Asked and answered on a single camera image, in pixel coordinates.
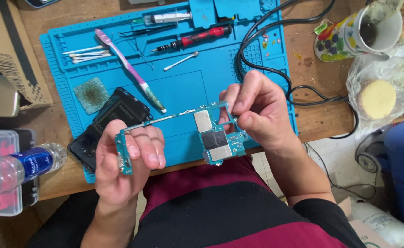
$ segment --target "maroon shirt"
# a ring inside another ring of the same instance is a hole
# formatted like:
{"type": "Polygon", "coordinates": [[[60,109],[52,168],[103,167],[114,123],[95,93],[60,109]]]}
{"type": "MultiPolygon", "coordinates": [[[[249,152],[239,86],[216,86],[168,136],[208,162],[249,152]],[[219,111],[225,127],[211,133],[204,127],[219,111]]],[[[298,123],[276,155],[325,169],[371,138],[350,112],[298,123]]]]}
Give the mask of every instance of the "maroon shirt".
{"type": "Polygon", "coordinates": [[[344,212],[322,199],[287,206],[250,157],[150,177],[129,247],[365,248],[344,212]]]}

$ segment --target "wooden desk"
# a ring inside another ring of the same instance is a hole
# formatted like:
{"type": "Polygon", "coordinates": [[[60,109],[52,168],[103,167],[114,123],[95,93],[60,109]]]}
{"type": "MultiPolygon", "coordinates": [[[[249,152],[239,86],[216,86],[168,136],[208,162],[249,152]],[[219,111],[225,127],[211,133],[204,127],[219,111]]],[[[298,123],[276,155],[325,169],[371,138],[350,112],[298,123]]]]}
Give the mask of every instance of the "wooden desk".
{"type": "MultiPolygon", "coordinates": [[[[308,1],[287,8],[283,11],[283,19],[308,18],[326,8],[331,0],[308,1]]],[[[181,2],[167,0],[167,4],[181,2]]],[[[337,22],[356,10],[361,9],[365,1],[339,0],[326,18],[337,22]]],[[[73,140],[69,125],[60,102],[52,74],[49,70],[42,46],[40,34],[49,29],[65,25],[81,23],[93,19],[110,17],[132,11],[155,7],[156,3],[131,5],[127,0],[62,0],[42,9],[32,9],[23,0],[19,0],[19,8],[29,39],[34,48],[40,67],[45,76],[49,90],[52,93],[54,105],[49,108],[28,110],[14,120],[15,127],[29,127],[37,132],[37,143],[57,142],[64,147],[73,140]]],[[[347,95],[345,81],[352,60],[335,63],[319,61],[313,52],[313,40],[316,35],[313,29],[319,22],[313,24],[286,26],[285,40],[289,60],[290,75],[293,86],[308,84],[316,87],[326,96],[347,95]],[[294,57],[296,52],[302,59],[294,57]]],[[[296,92],[294,98],[305,101],[320,100],[311,92],[296,92]]],[[[328,103],[314,107],[296,107],[297,124],[302,142],[308,142],[334,135],[348,133],[353,128],[352,114],[344,102],[328,103]]],[[[0,118],[0,127],[11,128],[10,119],[0,118]]],[[[248,153],[260,152],[255,148],[248,153]]],[[[168,167],[161,172],[178,170],[202,164],[194,161],[184,165],[168,167]]],[[[41,177],[40,200],[72,194],[93,189],[93,184],[86,183],[83,170],[72,157],[59,171],[41,177]]]]}

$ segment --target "samsung logo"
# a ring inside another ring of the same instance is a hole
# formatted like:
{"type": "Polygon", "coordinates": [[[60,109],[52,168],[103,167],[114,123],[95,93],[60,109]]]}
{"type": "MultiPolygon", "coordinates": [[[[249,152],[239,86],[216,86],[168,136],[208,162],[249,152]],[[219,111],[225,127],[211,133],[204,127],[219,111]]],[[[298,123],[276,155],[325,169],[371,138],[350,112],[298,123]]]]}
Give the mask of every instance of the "samsung logo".
{"type": "Polygon", "coordinates": [[[122,107],[122,105],[119,105],[119,108],[120,108],[128,117],[130,117],[130,119],[133,120],[133,115],[131,115],[130,112],[128,112],[127,109],[125,109],[124,107],[122,107]]]}

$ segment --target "barcode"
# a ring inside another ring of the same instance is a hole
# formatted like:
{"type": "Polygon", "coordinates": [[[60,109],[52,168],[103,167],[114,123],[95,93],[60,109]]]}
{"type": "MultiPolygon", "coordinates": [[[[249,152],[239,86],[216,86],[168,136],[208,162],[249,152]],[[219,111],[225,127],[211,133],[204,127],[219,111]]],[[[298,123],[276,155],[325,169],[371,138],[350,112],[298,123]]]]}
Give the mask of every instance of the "barcode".
{"type": "Polygon", "coordinates": [[[0,53],[0,72],[6,76],[21,93],[26,93],[26,88],[18,73],[17,65],[15,65],[14,59],[10,55],[0,53]]]}

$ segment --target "blue bottle label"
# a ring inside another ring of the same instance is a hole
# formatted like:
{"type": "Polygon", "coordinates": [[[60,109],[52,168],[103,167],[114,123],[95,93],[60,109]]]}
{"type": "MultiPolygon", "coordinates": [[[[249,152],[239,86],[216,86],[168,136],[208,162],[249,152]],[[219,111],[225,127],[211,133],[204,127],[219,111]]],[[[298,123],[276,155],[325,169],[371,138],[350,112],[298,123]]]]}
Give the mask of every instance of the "blue bottle label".
{"type": "Polygon", "coordinates": [[[52,168],[52,155],[44,148],[35,147],[9,155],[18,159],[24,167],[24,182],[28,182],[52,168]]]}

